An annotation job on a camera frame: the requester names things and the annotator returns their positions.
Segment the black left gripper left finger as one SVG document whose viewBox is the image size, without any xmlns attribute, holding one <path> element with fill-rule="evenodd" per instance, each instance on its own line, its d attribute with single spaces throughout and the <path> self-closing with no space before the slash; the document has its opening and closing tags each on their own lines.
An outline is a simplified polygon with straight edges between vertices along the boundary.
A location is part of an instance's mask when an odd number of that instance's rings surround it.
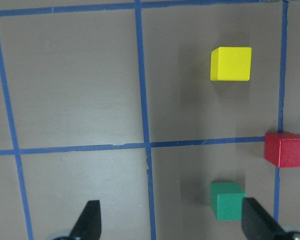
<svg viewBox="0 0 300 240">
<path fill-rule="evenodd" d="M 99 240 L 102 233 L 101 205 L 99 200 L 86 203 L 69 238 L 72 240 Z"/>
</svg>

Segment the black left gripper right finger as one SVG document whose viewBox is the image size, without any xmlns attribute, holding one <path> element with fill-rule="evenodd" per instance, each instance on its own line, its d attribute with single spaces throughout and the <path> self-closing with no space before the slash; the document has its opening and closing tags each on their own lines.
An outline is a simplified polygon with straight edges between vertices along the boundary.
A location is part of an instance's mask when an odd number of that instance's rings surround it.
<svg viewBox="0 0 300 240">
<path fill-rule="evenodd" d="M 284 240 L 286 232 L 253 197 L 242 200 L 241 229 L 247 240 Z"/>
</svg>

